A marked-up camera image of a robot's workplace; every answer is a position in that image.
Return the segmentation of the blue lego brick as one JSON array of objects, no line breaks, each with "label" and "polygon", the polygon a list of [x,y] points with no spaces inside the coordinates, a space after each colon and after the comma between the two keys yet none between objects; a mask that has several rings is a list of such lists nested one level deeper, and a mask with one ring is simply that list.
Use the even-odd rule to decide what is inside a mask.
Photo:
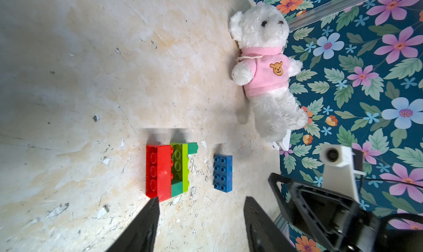
[{"label": "blue lego brick", "polygon": [[232,156],[214,155],[213,187],[214,189],[232,191]]}]

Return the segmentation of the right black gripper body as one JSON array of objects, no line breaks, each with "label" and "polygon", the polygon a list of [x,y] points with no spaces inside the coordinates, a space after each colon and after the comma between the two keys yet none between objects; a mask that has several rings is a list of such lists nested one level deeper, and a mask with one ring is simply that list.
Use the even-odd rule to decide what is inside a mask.
[{"label": "right black gripper body", "polygon": [[380,220],[354,199],[271,173],[282,216],[330,252],[374,252]]}]

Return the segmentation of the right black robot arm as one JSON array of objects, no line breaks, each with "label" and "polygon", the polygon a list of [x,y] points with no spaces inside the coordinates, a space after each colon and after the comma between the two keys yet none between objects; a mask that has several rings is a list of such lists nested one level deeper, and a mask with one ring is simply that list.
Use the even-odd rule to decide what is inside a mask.
[{"label": "right black robot arm", "polygon": [[400,213],[378,218],[354,199],[271,173],[268,182],[282,216],[330,252],[416,252],[421,230],[389,228],[393,220],[422,223],[419,215]]}]

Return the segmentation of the red lego brick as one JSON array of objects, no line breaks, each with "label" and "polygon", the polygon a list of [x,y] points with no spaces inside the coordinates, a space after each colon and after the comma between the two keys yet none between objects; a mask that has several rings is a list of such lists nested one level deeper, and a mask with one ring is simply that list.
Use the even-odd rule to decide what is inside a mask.
[{"label": "red lego brick", "polygon": [[147,197],[158,198],[159,202],[171,198],[173,152],[170,145],[146,146],[145,193]]}]

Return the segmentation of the small green lego brick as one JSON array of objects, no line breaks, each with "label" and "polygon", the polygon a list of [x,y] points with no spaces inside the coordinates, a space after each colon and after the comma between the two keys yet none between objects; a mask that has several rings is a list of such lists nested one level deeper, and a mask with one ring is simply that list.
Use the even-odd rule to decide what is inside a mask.
[{"label": "small green lego brick", "polygon": [[187,144],[187,154],[194,155],[198,152],[198,144],[196,142],[190,142]]},{"label": "small green lego brick", "polygon": [[182,194],[184,192],[183,189],[183,182],[178,180],[178,179],[174,179],[171,182],[171,197],[176,197],[180,194]]}]

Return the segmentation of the lime green lego brick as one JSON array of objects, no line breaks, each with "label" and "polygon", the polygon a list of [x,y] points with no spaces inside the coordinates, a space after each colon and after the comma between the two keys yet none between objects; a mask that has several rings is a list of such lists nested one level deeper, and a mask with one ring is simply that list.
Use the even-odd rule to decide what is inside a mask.
[{"label": "lime green lego brick", "polygon": [[187,144],[172,143],[171,146],[173,148],[173,154],[171,156],[171,159],[173,161],[173,167],[171,170],[173,175],[172,180],[178,179],[182,181],[184,192],[187,192],[189,188],[189,159],[187,154]]}]

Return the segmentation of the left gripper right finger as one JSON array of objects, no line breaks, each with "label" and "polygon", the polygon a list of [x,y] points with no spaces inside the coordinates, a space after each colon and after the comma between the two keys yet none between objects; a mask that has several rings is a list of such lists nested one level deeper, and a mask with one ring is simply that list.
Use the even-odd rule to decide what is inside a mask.
[{"label": "left gripper right finger", "polygon": [[296,251],[253,197],[246,197],[243,213],[250,252]]}]

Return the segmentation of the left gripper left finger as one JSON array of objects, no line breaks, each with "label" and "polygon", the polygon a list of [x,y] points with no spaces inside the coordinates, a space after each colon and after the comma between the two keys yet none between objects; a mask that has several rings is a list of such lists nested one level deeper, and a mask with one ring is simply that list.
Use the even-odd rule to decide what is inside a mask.
[{"label": "left gripper left finger", "polygon": [[152,198],[107,252],[152,252],[160,216],[159,199]]}]

